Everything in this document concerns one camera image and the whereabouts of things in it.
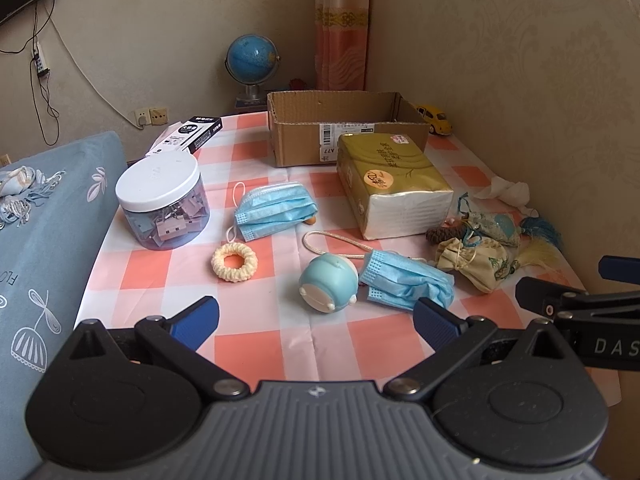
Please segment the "blue face mask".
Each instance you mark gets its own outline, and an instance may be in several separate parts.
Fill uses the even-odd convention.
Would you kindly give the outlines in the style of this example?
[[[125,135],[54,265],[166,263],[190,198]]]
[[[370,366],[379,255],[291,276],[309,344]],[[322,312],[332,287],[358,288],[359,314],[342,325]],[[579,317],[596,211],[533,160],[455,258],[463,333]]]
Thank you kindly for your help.
[[[238,182],[232,191],[235,212],[226,233],[228,243],[271,236],[318,214],[318,206],[299,182],[284,182],[246,190]]]
[[[454,277],[420,260],[374,250],[364,256],[359,281],[367,300],[412,311],[421,298],[448,309],[454,302]]]

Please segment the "white tissue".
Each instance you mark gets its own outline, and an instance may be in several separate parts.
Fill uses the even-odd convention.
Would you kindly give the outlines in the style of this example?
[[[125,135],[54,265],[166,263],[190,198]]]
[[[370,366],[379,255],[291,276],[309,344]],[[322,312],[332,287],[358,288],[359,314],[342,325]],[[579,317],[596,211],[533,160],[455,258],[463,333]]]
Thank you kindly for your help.
[[[538,218],[539,212],[529,207],[530,192],[525,182],[511,182],[502,177],[493,177],[490,185],[476,193],[475,198],[480,200],[500,200],[515,209],[525,217]]]

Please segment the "blue floral sachet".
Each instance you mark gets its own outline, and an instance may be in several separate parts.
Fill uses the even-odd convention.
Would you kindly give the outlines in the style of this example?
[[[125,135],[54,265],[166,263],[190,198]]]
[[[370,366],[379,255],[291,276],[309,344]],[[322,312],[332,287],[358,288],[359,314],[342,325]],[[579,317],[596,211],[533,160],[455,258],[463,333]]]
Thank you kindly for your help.
[[[506,247],[518,247],[522,237],[541,238],[554,247],[562,248],[562,236],[552,224],[541,217],[525,217],[517,222],[512,214],[490,214],[476,211],[469,202],[469,195],[464,193],[458,198],[457,213],[466,224],[468,232],[464,239],[474,236],[487,237]]]

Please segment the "white cloth on sofa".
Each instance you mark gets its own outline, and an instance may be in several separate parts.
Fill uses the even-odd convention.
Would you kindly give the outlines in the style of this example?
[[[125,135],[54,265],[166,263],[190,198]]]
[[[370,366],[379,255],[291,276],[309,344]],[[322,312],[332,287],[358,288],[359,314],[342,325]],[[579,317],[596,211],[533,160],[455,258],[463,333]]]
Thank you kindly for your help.
[[[1,173],[1,227],[29,222],[32,210],[47,200],[65,176],[57,171],[47,177],[39,169],[21,166]]]

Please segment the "light blue plush toy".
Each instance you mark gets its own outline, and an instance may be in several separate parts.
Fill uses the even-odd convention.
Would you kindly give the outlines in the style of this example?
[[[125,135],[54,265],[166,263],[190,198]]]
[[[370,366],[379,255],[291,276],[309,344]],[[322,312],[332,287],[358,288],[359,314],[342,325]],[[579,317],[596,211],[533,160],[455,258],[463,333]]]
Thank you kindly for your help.
[[[314,246],[310,239],[313,236],[334,238],[339,242],[352,245],[360,250],[359,254],[337,254],[326,252]],[[360,281],[360,271],[355,266],[355,260],[366,260],[375,249],[358,242],[353,238],[326,231],[312,230],[302,237],[302,244],[314,254],[314,258],[307,264],[298,280],[298,292],[303,300],[314,310],[323,314],[341,311],[358,300],[358,289],[363,284]],[[390,292],[382,292],[367,283],[367,298],[369,301],[383,306],[411,311],[405,299],[393,299]]]

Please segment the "black white carton box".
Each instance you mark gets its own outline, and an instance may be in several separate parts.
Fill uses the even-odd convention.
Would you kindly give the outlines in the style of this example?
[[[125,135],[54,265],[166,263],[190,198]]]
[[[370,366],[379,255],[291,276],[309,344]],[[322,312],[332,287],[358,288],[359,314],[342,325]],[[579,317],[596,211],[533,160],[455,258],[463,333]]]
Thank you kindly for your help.
[[[168,152],[194,154],[221,129],[220,117],[194,116],[185,122],[175,122],[154,141],[146,156]]]

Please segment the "brown pine cone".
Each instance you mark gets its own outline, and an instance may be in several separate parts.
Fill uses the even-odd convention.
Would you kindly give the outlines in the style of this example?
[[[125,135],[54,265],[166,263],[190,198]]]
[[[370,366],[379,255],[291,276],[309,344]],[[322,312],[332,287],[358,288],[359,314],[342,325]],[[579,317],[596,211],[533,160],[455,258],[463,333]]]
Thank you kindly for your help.
[[[431,245],[437,246],[453,238],[462,240],[467,230],[468,228],[464,223],[457,224],[456,226],[439,226],[438,228],[429,229],[425,233],[425,238]]]

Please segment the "blue desk globe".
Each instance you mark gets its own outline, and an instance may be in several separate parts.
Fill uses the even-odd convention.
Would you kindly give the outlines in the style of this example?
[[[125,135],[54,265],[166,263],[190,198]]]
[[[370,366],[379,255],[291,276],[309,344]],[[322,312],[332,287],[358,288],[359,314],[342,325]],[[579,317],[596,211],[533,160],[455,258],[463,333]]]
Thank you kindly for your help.
[[[232,41],[224,58],[229,76],[243,87],[235,107],[264,107],[267,93],[262,86],[277,73],[280,53],[276,44],[262,35],[247,34]]]

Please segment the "hanging power strip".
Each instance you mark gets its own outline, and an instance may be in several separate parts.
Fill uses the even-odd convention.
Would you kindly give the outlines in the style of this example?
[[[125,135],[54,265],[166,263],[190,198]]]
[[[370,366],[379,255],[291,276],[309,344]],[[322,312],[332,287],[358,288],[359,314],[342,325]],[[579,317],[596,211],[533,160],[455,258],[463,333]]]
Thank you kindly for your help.
[[[46,78],[50,73],[50,66],[44,56],[40,42],[37,41],[32,47],[32,60],[35,63],[36,74],[39,79]]]

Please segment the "white wall socket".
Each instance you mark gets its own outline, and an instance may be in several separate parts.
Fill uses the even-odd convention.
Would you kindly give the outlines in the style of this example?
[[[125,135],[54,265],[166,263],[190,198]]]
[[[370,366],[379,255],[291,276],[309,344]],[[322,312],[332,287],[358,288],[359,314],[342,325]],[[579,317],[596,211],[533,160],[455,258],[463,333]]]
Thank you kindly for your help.
[[[141,107],[134,111],[136,124],[144,128],[146,126],[162,126],[168,123],[167,107]]]

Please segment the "blue patterned sofa cover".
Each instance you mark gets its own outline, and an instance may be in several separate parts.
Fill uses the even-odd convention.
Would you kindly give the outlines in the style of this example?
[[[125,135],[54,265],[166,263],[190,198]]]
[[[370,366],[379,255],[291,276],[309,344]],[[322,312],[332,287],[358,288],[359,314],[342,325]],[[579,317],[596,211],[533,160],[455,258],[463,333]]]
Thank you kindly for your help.
[[[126,168],[114,132],[23,158],[63,180],[29,222],[1,228],[1,475],[21,479],[40,462],[26,404],[70,336],[93,263],[117,210],[114,185]]]

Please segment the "clear jar white lid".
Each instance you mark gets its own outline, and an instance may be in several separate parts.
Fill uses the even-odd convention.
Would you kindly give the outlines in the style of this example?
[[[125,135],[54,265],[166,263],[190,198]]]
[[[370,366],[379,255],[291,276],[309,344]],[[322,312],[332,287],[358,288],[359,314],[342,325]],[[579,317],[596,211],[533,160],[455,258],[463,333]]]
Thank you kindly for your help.
[[[198,160],[188,152],[139,160],[119,177],[115,194],[134,237],[149,250],[189,243],[209,220]]]

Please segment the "brown cardboard box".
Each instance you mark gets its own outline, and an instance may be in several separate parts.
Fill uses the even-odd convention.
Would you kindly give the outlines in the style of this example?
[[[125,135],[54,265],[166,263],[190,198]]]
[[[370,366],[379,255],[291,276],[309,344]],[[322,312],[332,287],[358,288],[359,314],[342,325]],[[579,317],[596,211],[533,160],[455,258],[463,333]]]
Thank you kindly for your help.
[[[426,121],[398,92],[278,91],[267,106],[278,167],[333,165],[344,133],[399,133],[427,144]]]

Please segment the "orange patterned curtain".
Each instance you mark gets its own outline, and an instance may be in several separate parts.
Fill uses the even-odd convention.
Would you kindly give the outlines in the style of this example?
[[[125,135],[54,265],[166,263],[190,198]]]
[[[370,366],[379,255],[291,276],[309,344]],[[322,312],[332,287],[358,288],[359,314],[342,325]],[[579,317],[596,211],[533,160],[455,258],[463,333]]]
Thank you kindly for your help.
[[[321,90],[361,90],[366,79],[370,0],[314,0],[314,70]]]

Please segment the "yellow toy car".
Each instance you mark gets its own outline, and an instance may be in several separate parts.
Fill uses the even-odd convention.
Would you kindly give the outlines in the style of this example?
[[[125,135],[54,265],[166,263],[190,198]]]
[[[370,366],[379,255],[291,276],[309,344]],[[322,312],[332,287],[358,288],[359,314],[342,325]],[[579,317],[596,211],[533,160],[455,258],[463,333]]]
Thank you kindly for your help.
[[[413,107],[428,125],[428,131],[436,136],[451,136],[454,132],[446,113],[433,105],[414,104]]]

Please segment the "checkered pink white tablecloth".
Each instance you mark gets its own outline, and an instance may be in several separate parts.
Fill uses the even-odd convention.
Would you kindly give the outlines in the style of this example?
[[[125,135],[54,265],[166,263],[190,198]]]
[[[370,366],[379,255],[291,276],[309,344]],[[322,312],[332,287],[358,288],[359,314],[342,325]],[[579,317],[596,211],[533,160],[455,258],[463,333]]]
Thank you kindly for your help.
[[[198,151],[210,216],[188,244],[145,249],[125,217],[114,218],[78,315],[130,327],[147,315],[171,316],[213,296],[220,322],[201,354],[250,385],[263,379],[386,382],[431,350],[408,313],[360,297],[324,315],[300,298],[297,281],[314,251],[350,252],[359,230],[333,167],[273,166],[267,124],[265,114],[226,117]],[[285,181],[308,188],[319,207],[316,223],[254,240],[256,274],[240,284],[221,281],[210,259],[224,244],[235,201],[245,191]]]

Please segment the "cream drawstring pouch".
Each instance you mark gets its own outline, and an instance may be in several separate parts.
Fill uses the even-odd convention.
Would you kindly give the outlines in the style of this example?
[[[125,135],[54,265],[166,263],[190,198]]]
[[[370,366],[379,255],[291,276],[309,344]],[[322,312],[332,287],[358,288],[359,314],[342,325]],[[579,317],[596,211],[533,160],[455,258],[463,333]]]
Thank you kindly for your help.
[[[450,238],[437,247],[436,268],[456,271],[483,294],[491,294],[518,270],[518,264],[503,244],[491,238],[482,238],[476,245]]]

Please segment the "gold tissue pack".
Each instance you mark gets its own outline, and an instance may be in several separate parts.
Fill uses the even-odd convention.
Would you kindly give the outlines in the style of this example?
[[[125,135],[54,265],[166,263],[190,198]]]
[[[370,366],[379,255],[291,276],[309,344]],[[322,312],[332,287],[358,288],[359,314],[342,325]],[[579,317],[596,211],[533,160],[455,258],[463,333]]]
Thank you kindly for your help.
[[[336,170],[366,240],[424,234],[448,217],[454,190],[408,136],[346,133]]]

